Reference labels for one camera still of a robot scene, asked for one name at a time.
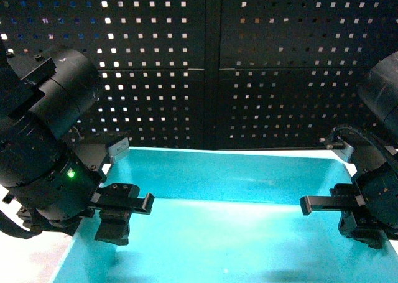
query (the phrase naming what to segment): perforated metal panel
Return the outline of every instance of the perforated metal panel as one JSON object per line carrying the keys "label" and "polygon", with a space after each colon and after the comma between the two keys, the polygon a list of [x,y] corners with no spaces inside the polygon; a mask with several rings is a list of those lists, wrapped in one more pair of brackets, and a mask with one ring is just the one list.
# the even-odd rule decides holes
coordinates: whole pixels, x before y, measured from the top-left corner
{"label": "perforated metal panel", "polygon": [[81,120],[91,132],[127,131],[133,143],[153,147],[201,147],[203,72],[103,72],[102,77],[105,93]]}
{"label": "perforated metal panel", "polygon": [[1,29],[15,53],[53,44],[100,69],[203,68],[205,0],[2,0]]}
{"label": "perforated metal panel", "polygon": [[0,35],[25,56],[73,47],[106,75],[79,135],[318,147],[340,123],[385,133],[355,84],[397,50],[397,9],[398,0],[1,0]]}
{"label": "perforated metal panel", "polygon": [[372,67],[397,50],[398,0],[224,0],[221,68]]}
{"label": "perforated metal panel", "polygon": [[319,146],[339,123],[381,130],[355,83],[365,69],[223,70],[220,148]]}

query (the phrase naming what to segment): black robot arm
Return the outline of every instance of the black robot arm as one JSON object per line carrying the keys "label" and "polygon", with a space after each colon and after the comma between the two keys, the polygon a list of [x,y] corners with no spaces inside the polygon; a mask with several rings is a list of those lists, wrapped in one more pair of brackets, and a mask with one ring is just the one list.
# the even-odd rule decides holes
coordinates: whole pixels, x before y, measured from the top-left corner
{"label": "black robot arm", "polygon": [[[126,136],[76,149],[62,140],[98,101],[100,80],[96,68],[75,50],[57,46],[34,57],[17,56],[7,53],[0,40],[0,183],[9,190],[3,201],[18,200],[18,215],[30,228],[0,214],[1,231],[21,238],[42,231],[73,234],[81,218],[99,209],[96,239],[124,245],[131,214],[150,214],[154,197],[138,199],[137,186],[99,188],[106,180],[100,166],[129,151]],[[91,161],[84,158],[87,152],[92,152]]]}
{"label": "black robot arm", "polygon": [[[383,125],[398,138],[398,52],[379,62],[358,84],[359,95]],[[347,238],[382,248],[383,235],[398,239],[398,155],[371,132],[344,124],[322,142],[357,173],[352,184],[337,184],[331,196],[300,199],[304,215],[341,211],[339,231]]]}

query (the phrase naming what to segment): cable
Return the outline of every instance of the cable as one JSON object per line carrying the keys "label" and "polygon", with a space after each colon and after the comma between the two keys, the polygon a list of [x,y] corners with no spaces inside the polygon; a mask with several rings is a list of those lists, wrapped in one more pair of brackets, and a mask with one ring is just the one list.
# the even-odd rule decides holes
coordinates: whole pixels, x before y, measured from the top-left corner
{"label": "cable", "polygon": [[393,169],[395,173],[398,174],[398,161],[395,159],[395,157],[384,147],[384,141],[371,132],[368,132],[365,129],[361,129],[357,126],[353,126],[350,124],[342,124],[340,126],[337,126],[333,129],[335,133],[339,133],[343,130],[349,130],[355,132],[358,136],[363,138],[365,141],[369,142],[371,145],[373,145],[383,156],[383,158],[386,160],[386,162],[390,165],[390,167]]}
{"label": "cable", "polygon": [[13,238],[29,239],[38,235],[39,233],[27,231],[16,225],[8,216],[0,210],[0,231],[12,236]]}

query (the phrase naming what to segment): teal tray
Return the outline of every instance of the teal tray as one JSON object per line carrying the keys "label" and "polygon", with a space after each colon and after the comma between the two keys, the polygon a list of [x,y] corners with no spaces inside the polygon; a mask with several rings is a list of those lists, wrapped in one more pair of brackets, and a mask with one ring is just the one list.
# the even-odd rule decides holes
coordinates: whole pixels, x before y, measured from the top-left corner
{"label": "teal tray", "polygon": [[94,241],[83,220],[52,282],[397,282],[382,250],[340,236],[340,213],[303,216],[299,199],[350,183],[332,159],[132,148],[106,184],[156,197],[128,246]]}

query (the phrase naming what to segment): bolt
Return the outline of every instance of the bolt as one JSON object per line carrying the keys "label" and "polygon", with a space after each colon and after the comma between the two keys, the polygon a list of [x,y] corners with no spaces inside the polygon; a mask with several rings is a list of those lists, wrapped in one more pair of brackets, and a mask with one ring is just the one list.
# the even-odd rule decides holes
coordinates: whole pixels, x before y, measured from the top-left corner
{"label": "bolt", "polygon": [[40,54],[35,55],[35,60],[36,61],[43,61],[43,56],[41,56]]}

